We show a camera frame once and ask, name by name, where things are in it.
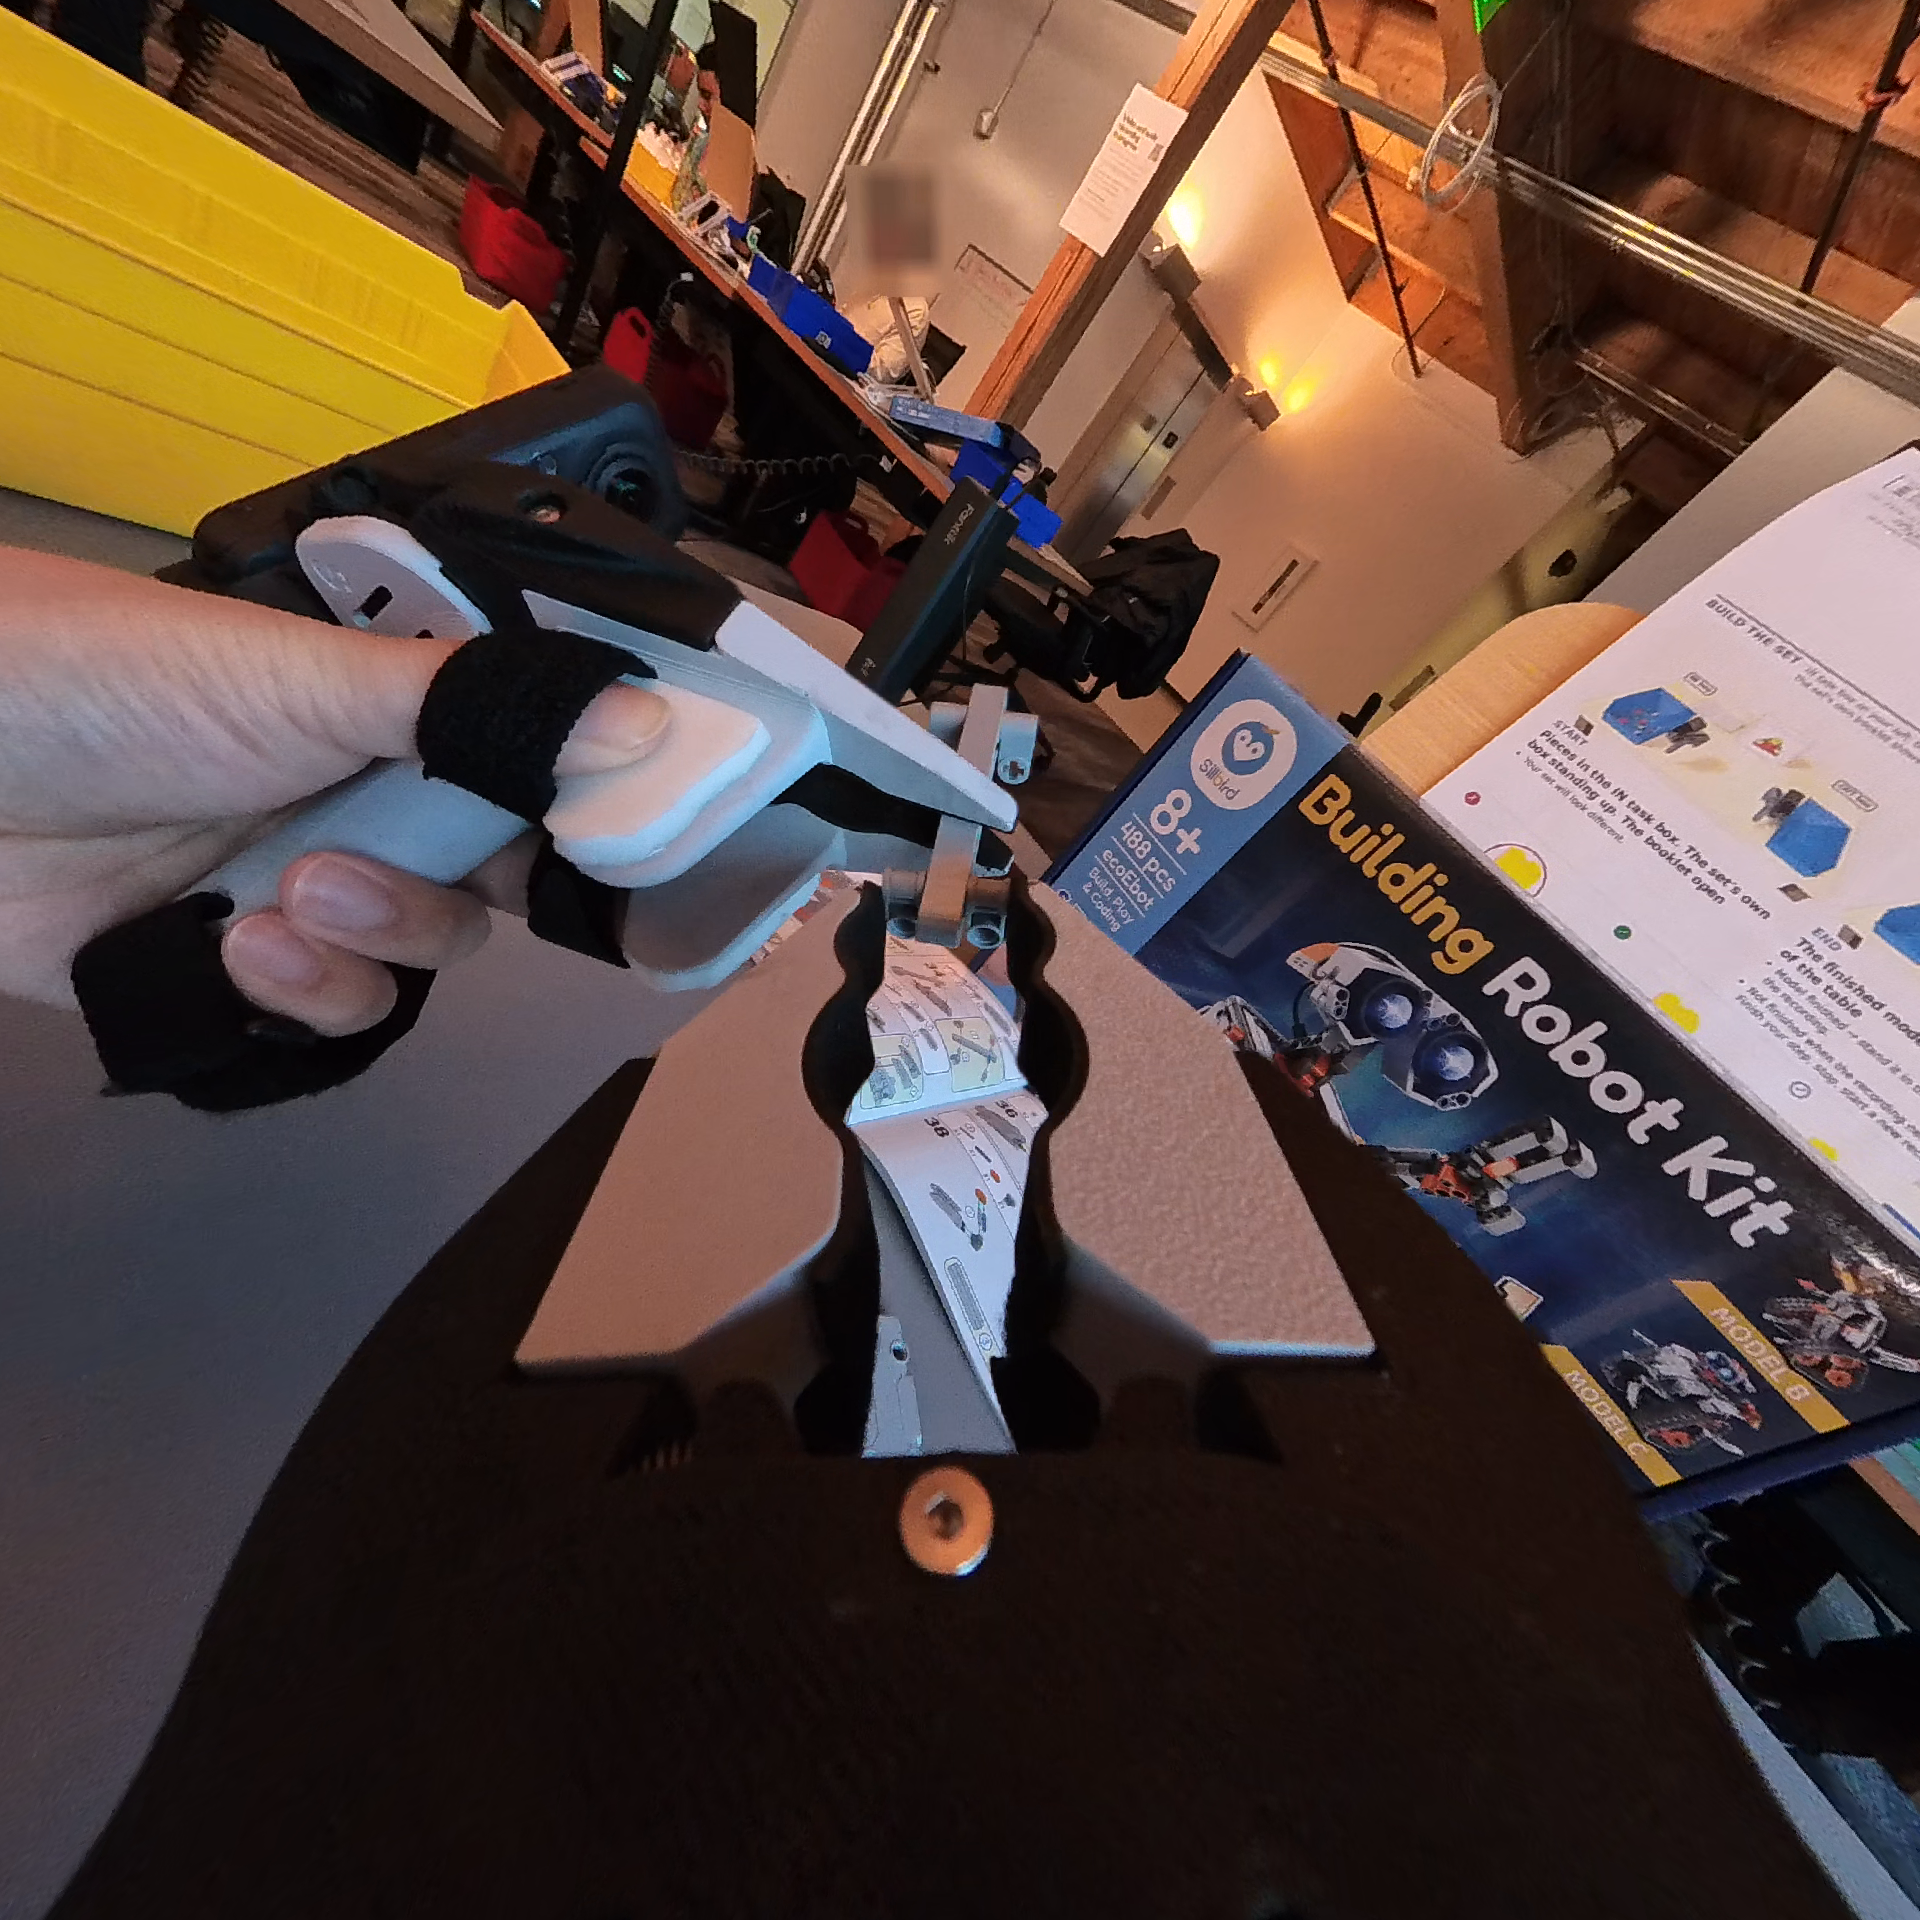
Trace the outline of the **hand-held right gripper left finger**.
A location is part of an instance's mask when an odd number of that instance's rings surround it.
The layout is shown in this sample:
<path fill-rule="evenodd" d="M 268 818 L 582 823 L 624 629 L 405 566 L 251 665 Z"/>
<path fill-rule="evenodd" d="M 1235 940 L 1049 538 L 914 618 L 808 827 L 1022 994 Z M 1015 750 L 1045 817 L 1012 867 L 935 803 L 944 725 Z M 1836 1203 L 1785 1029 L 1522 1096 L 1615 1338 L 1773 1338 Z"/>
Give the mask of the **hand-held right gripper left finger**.
<path fill-rule="evenodd" d="M 848 1116 L 886 933 L 874 882 L 836 892 L 659 1048 L 519 1338 L 524 1376 L 868 1411 L 878 1242 Z"/>

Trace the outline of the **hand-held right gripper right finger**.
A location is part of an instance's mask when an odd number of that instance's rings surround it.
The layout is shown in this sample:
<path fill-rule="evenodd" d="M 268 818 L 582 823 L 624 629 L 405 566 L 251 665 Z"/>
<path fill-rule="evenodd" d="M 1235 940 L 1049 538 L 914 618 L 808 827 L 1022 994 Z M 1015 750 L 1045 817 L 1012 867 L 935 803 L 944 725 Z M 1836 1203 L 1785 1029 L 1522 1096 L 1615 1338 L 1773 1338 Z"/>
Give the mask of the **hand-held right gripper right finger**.
<path fill-rule="evenodd" d="M 1043 1106 L 1003 1311 L 1002 1408 L 1376 1350 L 1234 1047 L 1072 905 L 1017 884 L 1019 1073 Z"/>

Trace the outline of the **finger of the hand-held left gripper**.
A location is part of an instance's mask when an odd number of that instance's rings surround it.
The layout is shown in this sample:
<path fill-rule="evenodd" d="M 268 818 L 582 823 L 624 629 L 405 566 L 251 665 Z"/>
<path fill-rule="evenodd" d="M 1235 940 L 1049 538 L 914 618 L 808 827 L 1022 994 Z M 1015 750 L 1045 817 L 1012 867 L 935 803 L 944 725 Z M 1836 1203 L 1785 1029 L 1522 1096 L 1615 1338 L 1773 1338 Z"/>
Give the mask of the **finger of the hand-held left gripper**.
<path fill-rule="evenodd" d="M 661 993 L 723 985 L 814 901 L 827 873 L 899 869 L 899 839 L 761 810 L 681 876 L 627 892 L 621 957 Z"/>
<path fill-rule="evenodd" d="M 869 788 L 884 804 L 917 804 L 972 827 L 1007 832 L 1014 797 L 993 777 L 878 699 L 806 638 L 751 601 L 715 624 L 715 663 L 732 677 L 723 704 L 749 708 L 768 745 L 728 795 L 732 832 L 715 844 L 717 871 L 745 871 L 751 856 L 815 873 L 836 827 L 779 795 L 827 768 Z"/>

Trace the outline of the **grey toy beam assembly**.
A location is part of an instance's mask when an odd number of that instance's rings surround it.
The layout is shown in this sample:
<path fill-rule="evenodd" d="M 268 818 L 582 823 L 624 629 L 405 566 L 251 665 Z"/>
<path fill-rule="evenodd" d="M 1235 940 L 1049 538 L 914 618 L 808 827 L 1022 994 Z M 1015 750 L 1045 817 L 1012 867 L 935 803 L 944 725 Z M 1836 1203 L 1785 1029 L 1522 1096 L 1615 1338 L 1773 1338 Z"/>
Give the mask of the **grey toy beam assembly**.
<path fill-rule="evenodd" d="M 925 730 L 999 788 L 1029 778 L 1040 735 L 1040 720 L 1012 711 L 1009 699 L 1006 685 L 972 685 L 965 703 L 942 701 L 925 711 Z M 942 818 L 923 873 L 886 871 L 882 896 L 893 936 L 975 952 L 1002 947 L 1014 859 L 1006 849 L 986 849 L 983 835 Z"/>

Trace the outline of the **white instruction booklet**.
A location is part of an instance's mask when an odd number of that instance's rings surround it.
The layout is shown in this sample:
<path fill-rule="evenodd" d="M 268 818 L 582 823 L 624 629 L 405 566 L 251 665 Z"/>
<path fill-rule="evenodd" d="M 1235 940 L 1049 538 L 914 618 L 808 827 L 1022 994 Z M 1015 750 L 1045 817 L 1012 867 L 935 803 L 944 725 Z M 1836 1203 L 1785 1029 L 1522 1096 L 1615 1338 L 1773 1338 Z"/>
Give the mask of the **white instruction booklet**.
<path fill-rule="evenodd" d="M 1017 1067 L 1019 1021 L 959 954 L 890 935 L 868 1003 L 874 1068 L 848 1125 L 884 1185 L 972 1376 L 993 1363 L 1043 1102 Z"/>

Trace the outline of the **person's left hand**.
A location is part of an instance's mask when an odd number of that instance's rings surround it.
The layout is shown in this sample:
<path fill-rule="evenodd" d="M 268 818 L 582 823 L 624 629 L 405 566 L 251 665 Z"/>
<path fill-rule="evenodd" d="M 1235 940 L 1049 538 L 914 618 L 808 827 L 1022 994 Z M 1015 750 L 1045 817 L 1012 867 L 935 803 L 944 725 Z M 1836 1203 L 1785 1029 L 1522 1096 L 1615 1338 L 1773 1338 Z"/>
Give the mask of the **person's left hand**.
<path fill-rule="evenodd" d="M 285 810 L 409 759 L 452 645 L 371 636 L 106 566 L 2 552 L 2 993 L 75 1009 L 75 952 L 179 898 Z M 475 952 L 524 912 L 524 835 L 443 886 L 344 850 L 236 918 L 243 1003 L 324 1038 L 393 1009 L 397 968 Z"/>

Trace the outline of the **long black device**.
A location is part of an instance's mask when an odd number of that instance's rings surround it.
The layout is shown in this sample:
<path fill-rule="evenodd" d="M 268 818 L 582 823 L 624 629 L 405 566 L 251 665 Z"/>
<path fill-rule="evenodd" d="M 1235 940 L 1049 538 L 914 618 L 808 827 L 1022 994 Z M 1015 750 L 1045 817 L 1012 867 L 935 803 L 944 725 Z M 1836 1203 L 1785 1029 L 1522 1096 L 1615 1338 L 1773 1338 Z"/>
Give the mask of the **long black device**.
<path fill-rule="evenodd" d="M 890 704 L 922 694 L 983 610 L 1015 526 L 982 485 L 955 480 L 846 663 L 848 677 Z"/>

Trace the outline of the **red storage bin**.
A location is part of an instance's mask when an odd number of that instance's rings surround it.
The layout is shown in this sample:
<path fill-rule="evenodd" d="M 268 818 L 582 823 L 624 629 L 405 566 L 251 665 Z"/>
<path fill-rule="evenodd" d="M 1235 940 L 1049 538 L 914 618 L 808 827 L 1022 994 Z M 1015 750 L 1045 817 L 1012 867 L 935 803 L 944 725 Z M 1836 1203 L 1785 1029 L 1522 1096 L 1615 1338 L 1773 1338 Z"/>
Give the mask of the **red storage bin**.
<path fill-rule="evenodd" d="M 905 572 L 905 561 L 884 555 L 863 522 L 849 512 L 814 515 L 784 566 L 808 607 L 862 635 L 879 616 Z"/>
<path fill-rule="evenodd" d="M 715 355 L 690 347 L 671 325 L 654 325 L 635 307 L 624 307 L 602 333 L 599 359 L 646 391 L 677 449 L 709 449 L 729 405 L 728 375 Z"/>
<path fill-rule="evenodd" d="M 516 196 L 469 174 L 458 215 L 458 247 L 471 272 L 542 320 L 559 298 L 567 252 Z"/>

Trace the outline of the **black backpack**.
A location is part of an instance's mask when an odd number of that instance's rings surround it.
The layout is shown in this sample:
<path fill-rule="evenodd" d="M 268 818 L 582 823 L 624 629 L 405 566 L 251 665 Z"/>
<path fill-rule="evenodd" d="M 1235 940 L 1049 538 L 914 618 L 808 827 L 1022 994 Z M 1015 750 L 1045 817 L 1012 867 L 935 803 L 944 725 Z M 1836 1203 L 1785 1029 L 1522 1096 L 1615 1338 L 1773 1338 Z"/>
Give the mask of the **black backpack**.
<path fill-rule="evenodd" d="M 1142 701 L 1181 660 L 1220 574 L 1220 558 L 1185 528 L 1116 538 L 1077 565 L 1093 621 L 1085 657 L 1093 690 Z"/>

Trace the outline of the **blue robot kit box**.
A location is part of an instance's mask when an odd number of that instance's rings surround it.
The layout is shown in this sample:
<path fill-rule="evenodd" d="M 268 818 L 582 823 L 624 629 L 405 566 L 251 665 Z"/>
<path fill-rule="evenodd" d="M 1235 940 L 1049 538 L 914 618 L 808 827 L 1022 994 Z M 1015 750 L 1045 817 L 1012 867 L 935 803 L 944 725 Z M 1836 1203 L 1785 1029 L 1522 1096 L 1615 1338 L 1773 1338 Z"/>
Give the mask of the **blue robot kit box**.
<path fill-rule="evenodd" d="M 1637 1495 L 1916 1440 L 1916 1252 L 1267 666 L 1045 884 L 1452 1238 Z"/>

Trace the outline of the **stack of yellow bins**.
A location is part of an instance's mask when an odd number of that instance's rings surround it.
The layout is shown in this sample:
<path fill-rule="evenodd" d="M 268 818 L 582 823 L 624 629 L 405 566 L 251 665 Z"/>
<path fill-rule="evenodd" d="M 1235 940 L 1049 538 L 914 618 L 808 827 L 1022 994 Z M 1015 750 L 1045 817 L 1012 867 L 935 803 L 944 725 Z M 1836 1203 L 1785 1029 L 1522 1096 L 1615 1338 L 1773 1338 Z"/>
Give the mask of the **stack of yellow bins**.
<path fill-rule="evenodd" d="M 566 372 L 519 307 L 4 13 L 2 480 L 172 534 Z"/>

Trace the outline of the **light wooden board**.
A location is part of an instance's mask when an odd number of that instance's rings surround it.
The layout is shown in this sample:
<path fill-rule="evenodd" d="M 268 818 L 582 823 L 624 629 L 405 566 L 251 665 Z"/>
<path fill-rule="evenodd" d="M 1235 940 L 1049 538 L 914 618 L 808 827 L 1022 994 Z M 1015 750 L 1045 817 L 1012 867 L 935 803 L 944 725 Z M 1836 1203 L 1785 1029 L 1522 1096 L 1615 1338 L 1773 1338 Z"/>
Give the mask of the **light wooden board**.
<path fill-rule="evenodd" d="M 1359 750 L 1424 797 L 1639 621 L 1639 613 L 1608 603 L 1525 613 L 1367 732 Z"/>

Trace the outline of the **white paper notice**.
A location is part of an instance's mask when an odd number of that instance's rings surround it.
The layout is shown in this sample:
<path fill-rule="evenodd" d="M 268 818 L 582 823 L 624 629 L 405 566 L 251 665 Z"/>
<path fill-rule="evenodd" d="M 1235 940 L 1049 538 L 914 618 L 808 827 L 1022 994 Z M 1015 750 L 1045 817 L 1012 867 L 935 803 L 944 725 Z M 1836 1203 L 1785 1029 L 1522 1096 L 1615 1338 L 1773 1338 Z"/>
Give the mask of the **white paper notice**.
<path fill-rule="evenodd" d="M 1067 238 L 1104 259 L 1185 120 L 1187 108 L 1133 85 L 1062 213 Z"/>

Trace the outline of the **white printed instruction sheet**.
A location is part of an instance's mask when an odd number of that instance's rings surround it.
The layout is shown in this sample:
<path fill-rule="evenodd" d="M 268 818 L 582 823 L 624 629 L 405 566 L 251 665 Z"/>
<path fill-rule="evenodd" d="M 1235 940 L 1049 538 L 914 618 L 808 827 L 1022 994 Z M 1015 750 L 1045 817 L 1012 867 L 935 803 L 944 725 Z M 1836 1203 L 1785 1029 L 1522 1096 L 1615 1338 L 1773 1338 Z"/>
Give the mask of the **white printed instruction sheet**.
<path fill-rule="evenodd" d="M 1914 444 L 1678 589 L 1428 804 L 1916 1241 Z"/>

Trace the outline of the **shiny metal pipe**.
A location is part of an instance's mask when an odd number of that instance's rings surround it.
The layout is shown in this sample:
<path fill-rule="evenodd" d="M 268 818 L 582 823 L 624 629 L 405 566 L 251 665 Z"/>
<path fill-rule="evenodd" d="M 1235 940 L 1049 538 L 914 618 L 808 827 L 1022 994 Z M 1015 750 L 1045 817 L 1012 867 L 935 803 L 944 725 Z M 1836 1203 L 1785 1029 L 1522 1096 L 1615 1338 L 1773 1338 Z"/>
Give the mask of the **shiny metal pipe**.
<path fill-rule="evenodd" d="M 1916 403 L 1916 99 L 1888 73 L 1896 5 L 1551 13 L 1508 89 L 1447 73 L 1425 5 L 1298 8 L 1260 69 L 1311 100 L 1329 220 L 1476 304 L 1494 371 L 1572 352 L 1617 391 L 1678 401 L 1690 369 L 1761 409 L 1821 371 Z M 1709 371 L 1705 357 L 1718 357 Z"/>

